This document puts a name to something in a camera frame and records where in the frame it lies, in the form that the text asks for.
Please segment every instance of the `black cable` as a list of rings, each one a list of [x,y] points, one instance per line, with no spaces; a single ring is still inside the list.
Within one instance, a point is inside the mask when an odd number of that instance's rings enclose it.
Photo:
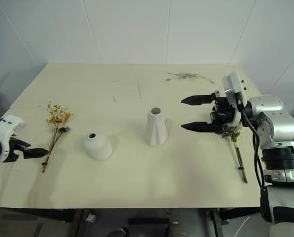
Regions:
[[[242,118],[245,120],[246,124],[251,129],[252,133],[254,134],[254,137],[255,137],[255,140],[256,140],[256,144],[254,145],[254,150],[255,150],[255,155],[254,155],[255,172],[256,172],[256,175],[257,175],[257,179],[258,179],[258,183],[260,185],[260,188],[264,189],[263,169],[262,169],[262,166],[261,166],[261,161],[260,161],[259,155],[257,153],[258,149],[259,149],[260,138],[259,138],[259,135],[258,135],[256,129],[254,128],[254,126],[252,125],[250,120],[248,119],[248,116],[247,116],[246,112],[244,110],[242,110],[240,113],[241,113]],[[257,171],[257,164],[258,164],[259,169],[260,169],[261,182],[260,182],[260,177],[259,177],[259,174],[258,174],[258,171]]]

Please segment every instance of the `white wall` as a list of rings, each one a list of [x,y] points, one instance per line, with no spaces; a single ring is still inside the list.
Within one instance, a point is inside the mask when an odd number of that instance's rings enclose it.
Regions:
[[[0,103],[46,63],[241,63],[294,113],[294,0],[0,0]]]

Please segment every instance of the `wall seam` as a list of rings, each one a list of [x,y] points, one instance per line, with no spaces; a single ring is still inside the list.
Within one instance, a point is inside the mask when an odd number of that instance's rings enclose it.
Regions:
[[[272,93],[272,91],[274,90],[275,86],[277,83],[279,83],[279,81],[282,79],[282,77],[284,76],[284,74],[287,72],[287,70],[290,68],[290,66],[293,64],[294,62],[294,58],[291,60],[290,64],[287,66],[287,68],[283,71],[283,73],[281,74],[281,76],[278,78],[278,80],[274,83],[272,89],[270,90],[270,93]]]
[[[98,53],[100,63],[102,63],[101,55],[100,55],[99,48],[98,48],[98,44],[97,44],[96,38],[94,37],[94,33],[93,33],[93,30],[92,30],[92,27],[91,27],[91,24],[90,24],[90,20],[89,20],[89,17],[88,17],[88,13],[87,13],[86,6],[85,6],[83,0],[81,0],[81,3],[82,3],[82,6],[83,6],[84,14],[86,15],[87,22],[88,22],[88,27],[89,27],[89,30],[90,30],[90,33],[91,33],[91,36],[92,36],[93,47],[94,47],[94,49],[95,49],[95,50],[97,51],[97,53]]]
[[[168,22],[167,22],[166,64],[168,64],[168,47],[169,47],[170,12],[171,12],[171,0],[168,0]]]
[[[22,37],[20,36],[19,32],[17,31],[17,29],[15,28],[14,24],[12,23],[10,17],[9,17],[8,14],[6,13],[6,11],[4,10],[4,8],[3,8],[1,2],[0,2],[0,8],[2,9],[4,15],[6,16],[6,18],[7,18],[8,21],[10,22],[11,26],[13,27],[13,29],[14,29],[15,33],[17,34],[17,36],[19,37],[21,43],[23,44],[23,46],[24,46],[25,49],[27,50],[28,54],[30,55],[30,57],[32,58],[32,60],[35,62],[35,64],[38,65],[37,62],[36,62],[36,60],[35,60],[35,58],[34,58],[33,55],[31,54],[29,48],[27,47],[27,45],[25,44],[24,40],[22,39]]]
[[[250,10],[249,16],[248,16],[248,18],[247,18],[247,20],[246,20],[245,26],[244,26],[244,28],[242,29],[241,35],[240,35],[240,37],[239,37],[239,39],[238,39],[238,41],[237,41],[237,44],[236,44],[236,46],[235,46],[235,50],[234,50],[234,52],[233,52],[233,54],[232,54],[232,56],[231,56],[231,58],[230,58],[230,60],[229,60],[229,63],[227,64],[227,66],[229,66],[229,65],[231,64],[231,61],[233,60],[233,58],[234,58],[234,56],[235,56],[235,53],[236,53],[236,51],[237,51],[237,48],[238,48],[239,43],[240,43],[240,41],[241,41],[241,38],[242,38],[242,36],[243,36],[243,34],[244,34],[244,31],[245,31],[245,29],[246,29],[246,26],[247,26],[247,24],[248,24],[248,22],[249,22],[250,16],[251,16],[251,14],[252,14],[252,12],[253,12],[253,10],[254,10],[254,7],[255,7],[255,5],[256,5],[256,2],[257,2],[257,0],[255,0],[254,4],[253,4],[252,7],[251,7],[251,10]]]

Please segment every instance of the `white ceramic vase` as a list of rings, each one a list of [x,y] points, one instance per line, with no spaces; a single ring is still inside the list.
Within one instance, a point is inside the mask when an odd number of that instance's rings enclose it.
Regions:
[[[152,108],[148,112],[146,140],[151,146],[160,146],[167,139],[165,116],[160,108]]]
[[[87,154],[95,160],[105,160],[112,154],[112,145],[101,132],[92,132],[83,139],[83,146]]]

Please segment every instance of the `beige tabletop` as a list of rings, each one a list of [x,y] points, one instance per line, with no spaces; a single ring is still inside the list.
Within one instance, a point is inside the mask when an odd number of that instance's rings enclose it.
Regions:
[[[16,162],[0,163],[0,206],[259,206],[249,129],[243,128],[238,141],[248,177],[245,184],[229,139],[180,127],[210,122],[212,104],[192,107],[181,100],[215,90],[224,96],[222,77],[235,70],[245,81],[247,96],[260,95],[239,66],[48,64],[7,114],[23,119],[17,138],[32,147],[49,146],[49,101],[73,112],[71,131],[56,145],[45,173],[44,158],[20,156]],[[175,79],[167,72],[201,76]],[[168,139],[159,147],[144,140],[152,107],[160,107],[168,118]],[[92,160],[83,150],[82,140],[92,131],[105,133],[112,143],[113,154],[105,161]]]

